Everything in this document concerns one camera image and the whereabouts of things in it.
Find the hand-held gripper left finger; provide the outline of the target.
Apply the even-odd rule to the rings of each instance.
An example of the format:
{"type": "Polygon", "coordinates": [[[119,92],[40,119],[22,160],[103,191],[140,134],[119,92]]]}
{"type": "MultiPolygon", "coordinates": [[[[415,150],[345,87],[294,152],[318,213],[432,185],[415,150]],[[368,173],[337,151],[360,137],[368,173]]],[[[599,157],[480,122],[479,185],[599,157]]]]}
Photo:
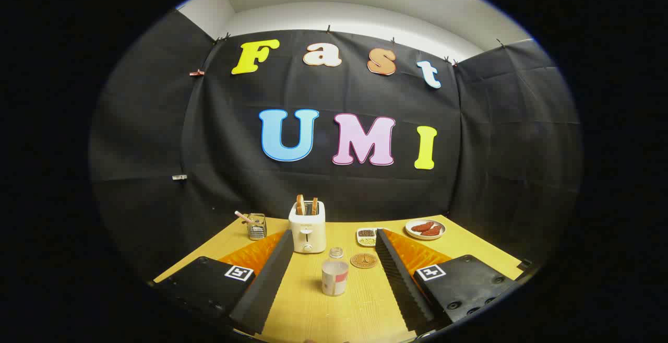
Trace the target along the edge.
{"type": "Polygon", "coordinates": [[[251,241],[224,229],[150,281],[174,306],[222,333],[261,334],[293,257],[293,234],[251,241]]]}

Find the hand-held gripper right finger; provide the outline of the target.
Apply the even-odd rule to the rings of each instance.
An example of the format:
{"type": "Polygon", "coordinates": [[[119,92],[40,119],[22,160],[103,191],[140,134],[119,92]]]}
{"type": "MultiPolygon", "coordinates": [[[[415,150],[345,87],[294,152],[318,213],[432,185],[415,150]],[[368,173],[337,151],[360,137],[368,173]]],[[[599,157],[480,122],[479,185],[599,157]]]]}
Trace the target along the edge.
{"type": "Polygon", "coordinates": [[[483,310],[520,284],[467,254],[450,257],[378,229],[375,250],[405,325],[417,335],[483,310]]]}

